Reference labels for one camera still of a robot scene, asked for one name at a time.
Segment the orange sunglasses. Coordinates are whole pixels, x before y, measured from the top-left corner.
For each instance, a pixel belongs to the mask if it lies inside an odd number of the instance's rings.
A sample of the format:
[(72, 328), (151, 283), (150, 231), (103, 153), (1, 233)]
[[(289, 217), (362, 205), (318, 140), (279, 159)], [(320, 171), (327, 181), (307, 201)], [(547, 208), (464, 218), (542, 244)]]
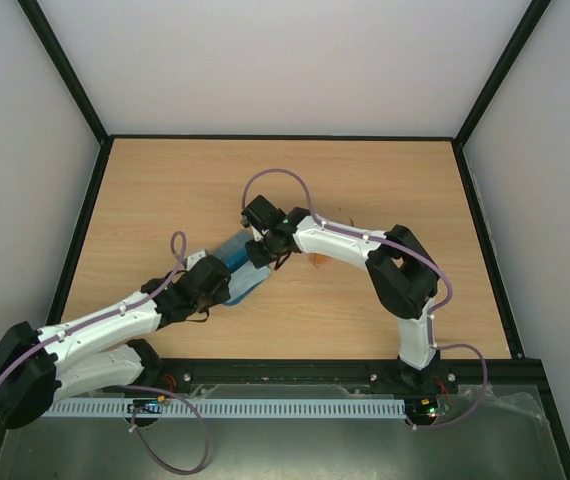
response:
[[(331, 211), (327, 211), (327, 214), (328, 218), (332, 221), (348, 226), (355, 225), (353, 218), (341, 207), (334, 207)], [(307, 260), (315, 268), (321, 268), (325, 264), (331, 262), (332, 258), (318, 253), (311, 253), (307, 255)]]

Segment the blue transparent glasses case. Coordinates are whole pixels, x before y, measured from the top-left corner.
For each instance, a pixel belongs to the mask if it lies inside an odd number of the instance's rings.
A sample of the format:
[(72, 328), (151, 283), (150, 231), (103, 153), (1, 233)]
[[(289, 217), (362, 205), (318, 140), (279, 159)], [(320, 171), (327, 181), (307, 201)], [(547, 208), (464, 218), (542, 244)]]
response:
[(269, 266), (255, 267), (245, 249), (238, 249), (225, 256), (223, 262), (231, 273), (228, 284), (230, 298), (224, 302), (225, 306), (234, 306), (240, 303), (272, 272)]

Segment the green glasses case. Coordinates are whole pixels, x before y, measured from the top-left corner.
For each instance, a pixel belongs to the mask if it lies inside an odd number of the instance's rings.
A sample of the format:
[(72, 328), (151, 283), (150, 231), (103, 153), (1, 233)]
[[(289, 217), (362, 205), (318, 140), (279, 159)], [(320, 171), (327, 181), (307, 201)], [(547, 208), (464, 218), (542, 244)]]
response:
[(253, 235), (249, 231), (240, 230), (215, 247), (212, 254), (232, 269), (247, 261), (245, 244), (252, 239)]

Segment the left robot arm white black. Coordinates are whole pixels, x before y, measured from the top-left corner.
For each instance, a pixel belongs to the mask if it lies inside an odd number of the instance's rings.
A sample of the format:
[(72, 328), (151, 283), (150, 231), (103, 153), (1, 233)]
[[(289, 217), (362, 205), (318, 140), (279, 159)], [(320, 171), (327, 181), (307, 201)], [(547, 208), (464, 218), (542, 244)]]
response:
[(228, 301), (231, 277), (222, 260), (206, 254), (77, 320), (12, 326), (0, 340), (0, 422), (18, 429), (73, 396), (154, 386), (162, 361), (144, 335)]

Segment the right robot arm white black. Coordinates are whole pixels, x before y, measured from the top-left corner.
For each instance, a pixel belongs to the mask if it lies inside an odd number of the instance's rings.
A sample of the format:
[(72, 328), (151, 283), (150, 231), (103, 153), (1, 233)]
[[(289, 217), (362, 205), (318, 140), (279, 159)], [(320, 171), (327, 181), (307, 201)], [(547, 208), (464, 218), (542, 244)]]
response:
[(435, 264), (413, 233), (364, 230), (296, 207), (286, 213), (259, 195), (245, 202), (241, 224), (253, 239), (245, 244), (252, 264), (279, 269), (293, 254), (314, 254), (353, 265), (369, 275), (382, 306), (397, 319), (401, 365), (395, 381), (420, 392), (436, 379), (431, 308), (438, 292)]

